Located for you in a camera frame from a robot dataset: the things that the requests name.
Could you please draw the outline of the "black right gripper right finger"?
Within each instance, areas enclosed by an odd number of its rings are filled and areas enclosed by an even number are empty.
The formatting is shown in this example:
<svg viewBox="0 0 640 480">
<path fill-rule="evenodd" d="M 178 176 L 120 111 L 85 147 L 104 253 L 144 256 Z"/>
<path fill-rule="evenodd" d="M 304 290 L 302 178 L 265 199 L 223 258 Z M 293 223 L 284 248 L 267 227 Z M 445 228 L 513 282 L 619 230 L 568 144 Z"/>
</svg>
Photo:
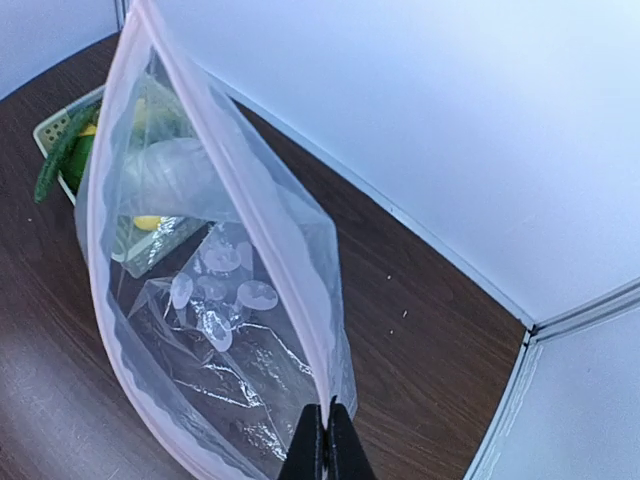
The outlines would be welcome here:
<svg viewBox="0 0 640 480">
<path fill-rule="evenodd" d="M 326 467 L 329 479 L 374 479 L 373 469 L 344 405 L 331 405 L 326 437 Z"/>
</svg>

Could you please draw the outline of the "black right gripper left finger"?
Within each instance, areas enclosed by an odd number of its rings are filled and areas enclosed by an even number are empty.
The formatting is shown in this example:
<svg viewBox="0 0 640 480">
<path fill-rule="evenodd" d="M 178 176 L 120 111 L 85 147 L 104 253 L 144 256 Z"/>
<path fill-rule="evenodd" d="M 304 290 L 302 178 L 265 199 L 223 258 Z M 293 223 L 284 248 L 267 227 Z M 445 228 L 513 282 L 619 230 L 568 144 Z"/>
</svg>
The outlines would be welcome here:
<svg viewBox="0 0 640 480">
<path fill-rule="evenodd" d="M 320 406 L 308 404 L 301 412 L 279 480 L 321 480 L 324 447 L 325 429 Z"/>
</svg>

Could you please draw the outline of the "clear zip top bag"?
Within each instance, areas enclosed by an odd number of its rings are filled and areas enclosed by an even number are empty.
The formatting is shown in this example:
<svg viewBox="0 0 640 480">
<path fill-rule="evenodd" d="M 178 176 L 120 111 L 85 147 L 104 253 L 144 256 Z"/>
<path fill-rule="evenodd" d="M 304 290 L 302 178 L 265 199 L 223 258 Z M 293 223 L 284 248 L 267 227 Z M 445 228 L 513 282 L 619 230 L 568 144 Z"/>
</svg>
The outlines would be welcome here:
<svg viewBox="0 0 640 480">
<path fill-rule="evenodd" d="M 357 407 L 336 227 L 167 23 L 156 2 L 131 5 L 76 197 L 97 325 L 130 403 L 188 472 L 274 479 L 306 405 Z M 144 232 L 116 213 L 113 163 L 173 138 L 202 143 L 233 216 Z"/>
</svg>

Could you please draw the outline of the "toy bok choy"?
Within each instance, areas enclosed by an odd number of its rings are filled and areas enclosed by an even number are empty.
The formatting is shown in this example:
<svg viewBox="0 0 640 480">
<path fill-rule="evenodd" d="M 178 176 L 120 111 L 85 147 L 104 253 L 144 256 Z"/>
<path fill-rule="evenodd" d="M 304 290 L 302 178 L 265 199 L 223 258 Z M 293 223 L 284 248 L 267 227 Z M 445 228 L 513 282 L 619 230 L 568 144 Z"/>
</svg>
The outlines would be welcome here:
<svg viewBox="0 0 640 480">
<path fill-rule="evenodd" d="M 216 169 L 196 138 L 173 138 L 127 152 L 105 193 L 122 216 L 186 216 L 211 221 L 235 214 Z"/>
</svg>

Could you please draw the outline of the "toy yellow lemon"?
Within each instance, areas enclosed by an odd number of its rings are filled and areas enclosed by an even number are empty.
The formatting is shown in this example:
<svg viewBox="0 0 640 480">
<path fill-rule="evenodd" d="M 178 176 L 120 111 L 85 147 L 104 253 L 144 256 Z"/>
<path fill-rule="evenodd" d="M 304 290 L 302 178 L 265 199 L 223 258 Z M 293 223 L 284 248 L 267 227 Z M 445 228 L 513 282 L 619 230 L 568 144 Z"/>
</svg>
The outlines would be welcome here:
<svg viewBox="0 0 640 480">
<path fill-rule="evenodd" d="M 163 223 L 162 216 L 134 216 L 133 225 L 144 232 L 157 230 Z"/>
</svg>

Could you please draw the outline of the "toy orange mango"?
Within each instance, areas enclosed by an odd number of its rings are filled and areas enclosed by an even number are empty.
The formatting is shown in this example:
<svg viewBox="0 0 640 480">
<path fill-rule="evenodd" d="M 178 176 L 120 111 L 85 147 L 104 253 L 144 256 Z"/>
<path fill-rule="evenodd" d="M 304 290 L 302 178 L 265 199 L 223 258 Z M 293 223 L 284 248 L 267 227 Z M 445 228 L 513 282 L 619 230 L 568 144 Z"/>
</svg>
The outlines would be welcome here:
<svg viewBox="0 0 640 480">
<path fill-rule="evenodd" d="M 91 115 L 84 129 L 78 134 L 78 137 L 96 135 L 101 104 L 97 103 L 95 104 L 95 107 L 96 107 L 95 112 Z M 133 128 L 135 130 L 141 130 L 145 127 L 146 123 L 147 123 L 146 102 L 144 99 L 140 98 L 136 101 L 136 105 L 135 105 Z"/>
</svg>

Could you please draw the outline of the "toy cucumber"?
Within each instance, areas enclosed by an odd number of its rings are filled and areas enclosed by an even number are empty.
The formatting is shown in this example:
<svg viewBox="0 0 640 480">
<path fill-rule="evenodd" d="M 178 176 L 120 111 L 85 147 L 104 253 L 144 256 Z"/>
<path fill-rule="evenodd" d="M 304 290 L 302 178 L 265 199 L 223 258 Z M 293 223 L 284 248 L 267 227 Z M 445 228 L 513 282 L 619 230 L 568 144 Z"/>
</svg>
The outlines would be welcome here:
<svg viewBox="0 0 640 480">
<path fill-rule="evenodd" d="M 78 134 L 95 110 L 95 104 L 84 107 L 68 119 L 62 119 L 58 129 L 48 129 L 47 135 L 56 134 L 56 137 L 37 178 L 34 189 L 36 203 L 45 200 L 59 177 L 73 194 L 77 193 L 95 138 L 78 137 Z"/>
</svg>

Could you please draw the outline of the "right aluminium frame post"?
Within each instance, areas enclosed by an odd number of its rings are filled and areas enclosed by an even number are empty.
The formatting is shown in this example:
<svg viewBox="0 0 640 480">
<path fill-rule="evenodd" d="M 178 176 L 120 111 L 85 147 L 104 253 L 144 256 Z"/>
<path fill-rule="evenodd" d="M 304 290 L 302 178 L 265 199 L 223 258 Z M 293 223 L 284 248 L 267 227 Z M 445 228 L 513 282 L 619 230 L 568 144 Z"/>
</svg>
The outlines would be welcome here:
<svg viewBox="0 0 640 480">
<path fill-rule="evenodd" d="M 639 280 L 532 326 L 525 332 L 513 370 L 494 417 L 464 475 L 490 479 L 517 415 L 524 404 L 545 344 L 605 323 L 639 306 Z"/>
</svg>

